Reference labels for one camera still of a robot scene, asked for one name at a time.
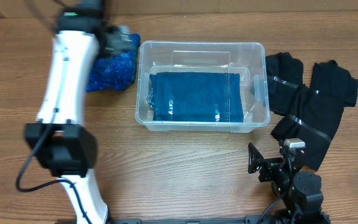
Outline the blue denim jeans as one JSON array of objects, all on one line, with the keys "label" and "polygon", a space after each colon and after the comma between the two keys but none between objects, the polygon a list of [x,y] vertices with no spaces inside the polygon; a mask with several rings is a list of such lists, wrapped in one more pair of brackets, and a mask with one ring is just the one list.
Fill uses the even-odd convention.
[{"label": "blue denim jeans", "polygon": [[160,72],[150,81],[155,121],[244,121],[238,73]]}]

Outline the blue sequin garment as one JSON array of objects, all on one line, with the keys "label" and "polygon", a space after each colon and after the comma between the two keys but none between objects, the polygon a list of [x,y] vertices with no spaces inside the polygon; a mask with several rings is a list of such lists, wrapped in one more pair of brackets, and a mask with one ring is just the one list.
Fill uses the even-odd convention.
[{"label": "blue sequin garment", "polygon": [[130,34],[132,45],[117,56],[99,58],[89,75],[86,91],[126,90],[135,82],[140,35]]}]

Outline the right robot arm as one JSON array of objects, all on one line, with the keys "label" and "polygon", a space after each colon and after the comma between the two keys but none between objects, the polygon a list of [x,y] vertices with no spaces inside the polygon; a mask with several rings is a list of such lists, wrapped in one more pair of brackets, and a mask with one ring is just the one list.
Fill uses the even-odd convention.
[{"label": "right robot arm", "polygon": [[248,144],[248,173],[259,173],[260,182],[271,182],[277,199],[261,215],[246,216],[246,223],[330,223],[322,211],[321,177],[302,170],[306,143],[286,139],[280,145],[280,157],[266,159]]}]

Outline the large black garment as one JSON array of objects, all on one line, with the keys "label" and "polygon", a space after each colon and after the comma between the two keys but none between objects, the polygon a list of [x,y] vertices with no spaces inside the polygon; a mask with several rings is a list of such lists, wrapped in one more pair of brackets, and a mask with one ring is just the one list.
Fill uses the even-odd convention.
[{"label": "large black garment", "polygon": [[288,111],[272,131],[278,141],[305,142],[305,165],[318,170],[338,130],[345,107],[354,107],[358,80],[335,60],[315,63],[310,86],[295,92]]}]

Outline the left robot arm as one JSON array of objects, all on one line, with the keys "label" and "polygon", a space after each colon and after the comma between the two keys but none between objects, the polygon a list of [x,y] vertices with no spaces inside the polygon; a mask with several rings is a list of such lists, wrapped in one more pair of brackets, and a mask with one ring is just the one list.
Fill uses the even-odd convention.
[{"label": "left robot arm", "polygon": [[50,171],[52,183],[65,189],[77,223],[113,222],[94,171],[98,143],[84,126],[86,87],[95,61],[132,45],[128,28],[109,24],[110,10],[106,0],[63,7],[51,28],[52,61],[44,100],[35,122],[24,129],[31,152],[17,178],[37,159]]}]

